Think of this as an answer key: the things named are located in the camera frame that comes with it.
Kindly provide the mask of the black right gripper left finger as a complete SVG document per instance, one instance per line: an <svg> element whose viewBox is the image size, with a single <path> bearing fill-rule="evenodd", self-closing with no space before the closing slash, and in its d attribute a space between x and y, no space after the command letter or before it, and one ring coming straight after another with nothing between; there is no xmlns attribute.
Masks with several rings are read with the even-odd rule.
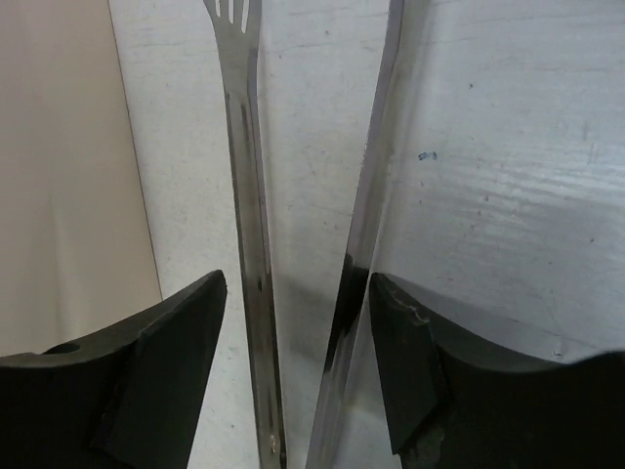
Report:
<svg viewBox="0 0 625 469"><path fill-rule="evenodd" d="M97 332L3 357L2 466L186 467L226 299L214 271Z"/></svg>

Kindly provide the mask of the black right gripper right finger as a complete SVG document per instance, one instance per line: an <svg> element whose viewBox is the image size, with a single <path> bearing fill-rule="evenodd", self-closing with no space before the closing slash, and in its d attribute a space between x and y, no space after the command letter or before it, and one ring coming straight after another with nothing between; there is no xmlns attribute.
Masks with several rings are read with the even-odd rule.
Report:
<svg viewBox="0 0 625 469"><path fill-rule="evenodd" d="M624 355L568 363L530 345L555 342L496 324L503 346L475 331L478 313L397 277L369 281L375 355L392 451L405 468L620 468Z"/></svg>

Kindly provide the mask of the beige paper bag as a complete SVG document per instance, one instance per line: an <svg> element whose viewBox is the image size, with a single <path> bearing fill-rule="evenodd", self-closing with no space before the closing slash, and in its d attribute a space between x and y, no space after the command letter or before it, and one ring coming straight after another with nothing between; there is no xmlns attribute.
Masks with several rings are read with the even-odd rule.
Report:
<svg viewBox="0 0 625 469"><path fill-rule="evenodd" d="M1 5L1 352L161 299L110 8Z"/></svg>

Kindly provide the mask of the metal serving tongs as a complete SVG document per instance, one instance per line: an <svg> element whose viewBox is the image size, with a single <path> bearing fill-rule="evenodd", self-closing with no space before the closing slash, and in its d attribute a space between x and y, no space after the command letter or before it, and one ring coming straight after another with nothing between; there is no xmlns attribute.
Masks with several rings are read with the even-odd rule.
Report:
<svg viewBox="0 0 625 469"><path fill-rule="evenodd" d="M365 302L387 184L395 159L399 56L407 1L389 4L363 164L314 414L307 467L328 468L346 414L348 377ZM272 284L271 244L258 111L258 56L263 4L207 1L224 86L251 384L260 465L287 465Z"/></svg>

